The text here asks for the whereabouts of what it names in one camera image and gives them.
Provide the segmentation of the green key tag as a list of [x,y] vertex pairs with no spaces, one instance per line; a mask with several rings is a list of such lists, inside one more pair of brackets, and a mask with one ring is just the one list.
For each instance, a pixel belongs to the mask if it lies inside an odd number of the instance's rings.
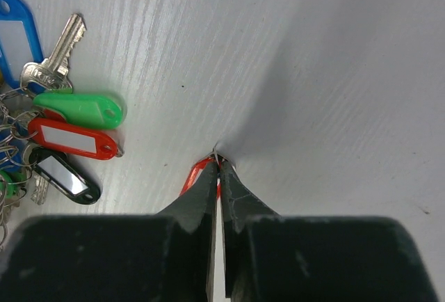
[[30,175],[25,170],[17,172],[1,171],[1,202],[18,201],[28,193],[26,187]]

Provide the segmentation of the blue key tag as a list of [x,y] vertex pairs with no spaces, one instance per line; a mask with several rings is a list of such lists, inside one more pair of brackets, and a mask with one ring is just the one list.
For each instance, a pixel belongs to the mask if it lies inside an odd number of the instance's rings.
[[44,59],[30,8],[22,0],[1,0],[1,74],[12,89],[26,63]]

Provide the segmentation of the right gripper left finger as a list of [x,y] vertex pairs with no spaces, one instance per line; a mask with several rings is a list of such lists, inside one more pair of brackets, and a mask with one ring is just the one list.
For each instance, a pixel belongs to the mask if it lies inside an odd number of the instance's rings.
[[197,182],[159,212],[172,220],[165,250],[167,291],[173,301],[212,301],[215,267],[218,165],[209,163]]

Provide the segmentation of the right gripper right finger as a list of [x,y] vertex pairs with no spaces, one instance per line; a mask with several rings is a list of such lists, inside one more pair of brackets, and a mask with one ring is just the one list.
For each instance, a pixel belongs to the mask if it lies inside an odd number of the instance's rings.
[[258,216],[279,214],[253,194],[238,177],[235,167],[220,164],[220,200],[225,261],[225,294],[231,301],[253,301],[256,270],[248,223]]

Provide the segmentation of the key with green tag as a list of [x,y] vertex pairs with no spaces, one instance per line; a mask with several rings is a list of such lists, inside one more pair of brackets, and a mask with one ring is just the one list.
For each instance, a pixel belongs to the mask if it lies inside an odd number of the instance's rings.
[[109,96],[94,93],[41,93],[33,104],[58,113],[72,124],[89,129],[116,129],[126,112],[121,103]]

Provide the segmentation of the black key tag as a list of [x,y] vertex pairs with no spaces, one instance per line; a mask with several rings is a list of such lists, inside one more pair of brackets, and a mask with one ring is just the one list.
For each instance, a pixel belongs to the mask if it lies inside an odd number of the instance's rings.
[[101,197],[100,186],[62,152],[34,148],[29,155],[34,171],[66,198],[80,205],[93,205]]

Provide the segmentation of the silver key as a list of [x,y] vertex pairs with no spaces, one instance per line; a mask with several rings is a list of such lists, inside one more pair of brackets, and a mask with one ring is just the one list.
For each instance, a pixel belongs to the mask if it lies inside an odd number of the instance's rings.
[[31,97],[39,94],[31,88],[32,84],[44,92],[73,93],[73,85],[68,78],[69,58],[85,32],[86,25],[81,14],[72,13],[50,56],[40,63],[29,62],[24,65],[19,76],[20,88]]

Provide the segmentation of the key with red tag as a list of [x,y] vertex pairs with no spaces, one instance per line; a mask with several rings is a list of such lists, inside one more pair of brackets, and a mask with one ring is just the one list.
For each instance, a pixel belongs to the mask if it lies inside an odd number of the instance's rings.
[[184,195],[197,182],[203,170],[211,162],[216,162],[219,167],[221,167],[221,164],[223,162],[227,162],[230,163],[231,167],[234,170],[236,170],[236,165],[234,164],[234,162],[228,159],[221,152],[219,152],[216,146],[214,146],[212,148],[212,151],[207,156],[205,156],[192,166],[186,178],[186,181],[184,182],[184,185],[179,193],[179,196]]

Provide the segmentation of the red key tag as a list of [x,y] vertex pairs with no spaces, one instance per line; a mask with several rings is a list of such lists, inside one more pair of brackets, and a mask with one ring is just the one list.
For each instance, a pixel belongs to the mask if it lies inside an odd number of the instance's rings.
[[50,150],[97,160],[112,159],[119,152],[114,139],[102,131],[48,118],[32,119],[27,129],[37,144]]

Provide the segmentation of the metal key holder red handle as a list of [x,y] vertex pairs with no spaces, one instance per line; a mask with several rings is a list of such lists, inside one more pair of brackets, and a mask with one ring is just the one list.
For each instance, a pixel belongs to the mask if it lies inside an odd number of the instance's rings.
[[[12,109],[7,105],[9,100],[14,101],[19,96],[18,89],[1,91],[1,171],[12,173],[25,170],[31,179],[31,167],[22,160],[23,141],[17,128],[17,117],[13,115]],[[9,237],[10,216],[13,210],[21,205],[24,198],[18,201],[1,202],[1,248],[4,248]]]

